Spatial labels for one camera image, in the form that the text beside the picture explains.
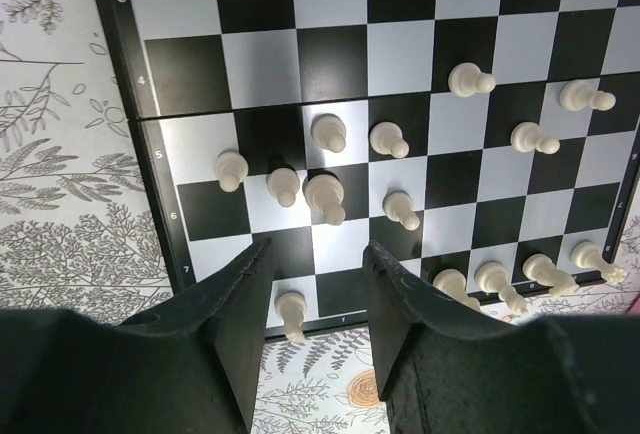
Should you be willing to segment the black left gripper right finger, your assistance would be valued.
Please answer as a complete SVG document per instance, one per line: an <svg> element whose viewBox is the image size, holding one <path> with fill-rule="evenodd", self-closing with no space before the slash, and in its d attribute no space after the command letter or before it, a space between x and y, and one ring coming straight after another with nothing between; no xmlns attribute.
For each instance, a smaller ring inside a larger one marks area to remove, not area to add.
<svg viewBox="0 0 640 434"><path fill-rule="evenodd" d="M363 253L379 398L394 433L635 433L639 319L512 325L452 299L371 242Z"/></svg>

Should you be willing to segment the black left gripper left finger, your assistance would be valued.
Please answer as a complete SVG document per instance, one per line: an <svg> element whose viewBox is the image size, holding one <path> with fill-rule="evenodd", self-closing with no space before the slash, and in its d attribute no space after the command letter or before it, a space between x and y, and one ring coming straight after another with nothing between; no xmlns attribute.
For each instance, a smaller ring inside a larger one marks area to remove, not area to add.
<svg viewBox="0 0 640 434"><path fill-rule="evenodd" d="M269 240L118 325L1 313L5 433L247 433L273 276Z"/></svg>

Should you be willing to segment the white bishop piece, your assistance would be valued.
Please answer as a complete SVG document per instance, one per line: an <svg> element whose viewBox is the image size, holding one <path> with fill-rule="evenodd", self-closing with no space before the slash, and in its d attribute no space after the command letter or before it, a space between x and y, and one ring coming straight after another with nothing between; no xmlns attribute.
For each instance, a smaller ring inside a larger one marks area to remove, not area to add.
<svg viewBox="0 0 640 434"><path fill-rule="evenodd" d="M517 314L528 312L527 302L509 283L506 267L501 263L491 261L483 264L474 274L474 279L483 292L496 293L511 311Z"/></svg>

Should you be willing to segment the black and grey chessboard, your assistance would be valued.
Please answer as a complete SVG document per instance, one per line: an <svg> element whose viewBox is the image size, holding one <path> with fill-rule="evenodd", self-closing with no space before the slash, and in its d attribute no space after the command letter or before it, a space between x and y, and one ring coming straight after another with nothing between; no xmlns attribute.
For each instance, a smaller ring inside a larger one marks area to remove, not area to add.
<svg viewBox="0 0 640 434"><path fill-rule="evenodd" d="M365 318L363 252L474 306L609 283L639 164L639 0L96 0L174 292L257 240L311 329ZM490 93L448 87L465 62ZM328 224L304 197L344 187Z"/></svg>

